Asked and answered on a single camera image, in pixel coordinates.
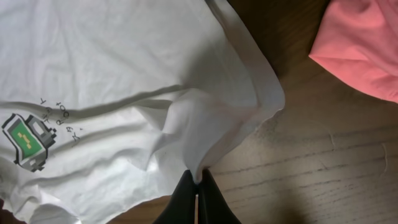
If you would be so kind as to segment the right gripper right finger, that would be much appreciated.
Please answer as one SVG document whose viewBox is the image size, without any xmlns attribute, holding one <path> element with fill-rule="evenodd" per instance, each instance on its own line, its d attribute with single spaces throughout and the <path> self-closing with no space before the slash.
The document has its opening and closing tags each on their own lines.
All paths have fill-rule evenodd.
<svg viewBox="0 0 398 224">
<path fill-rule="evenodd" d="M 208 169 L 202 171 L 202 180 L 198 185 L 198 223 L 241 224 Z"/>
</svg>

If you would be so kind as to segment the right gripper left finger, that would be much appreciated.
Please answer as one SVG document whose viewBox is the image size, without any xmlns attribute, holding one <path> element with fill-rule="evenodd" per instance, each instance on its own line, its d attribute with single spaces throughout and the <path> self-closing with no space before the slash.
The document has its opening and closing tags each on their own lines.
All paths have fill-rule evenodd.
<svg viewBox="0 0 398 224">
<path fill-rule="evenodd" d="M 192 173 L 186 170 L 181 176 L 163 212 L 153 224 L 194 224 L 197 185 Z"/>
</svg>

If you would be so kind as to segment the white printed t-shirt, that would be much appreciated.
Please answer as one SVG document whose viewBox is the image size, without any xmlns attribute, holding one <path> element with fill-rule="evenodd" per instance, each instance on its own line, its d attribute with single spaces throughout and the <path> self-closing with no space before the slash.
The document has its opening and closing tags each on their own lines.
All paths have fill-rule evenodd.
<svg viewBox="0 0 398 224">
<path fill-rule="evenodd" d="M 1 2 L 1 199 L 24 222 L 170 195 L 284 103 L 227 1 Z"/>
</svg>

